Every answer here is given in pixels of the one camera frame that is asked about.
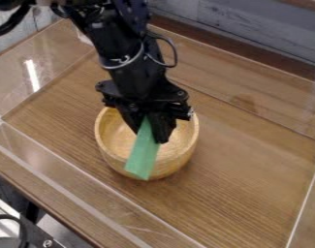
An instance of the green block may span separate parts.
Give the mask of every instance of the green block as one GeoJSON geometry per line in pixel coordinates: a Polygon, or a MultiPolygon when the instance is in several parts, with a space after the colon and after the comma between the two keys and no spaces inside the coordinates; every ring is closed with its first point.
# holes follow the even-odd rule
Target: green block
{"type": "Polygon", "coordinates": [[[155,141],[149,120],[144,117],[125,171],[148,180],[153,171],[160,146],[161,144],[155,141]]]}

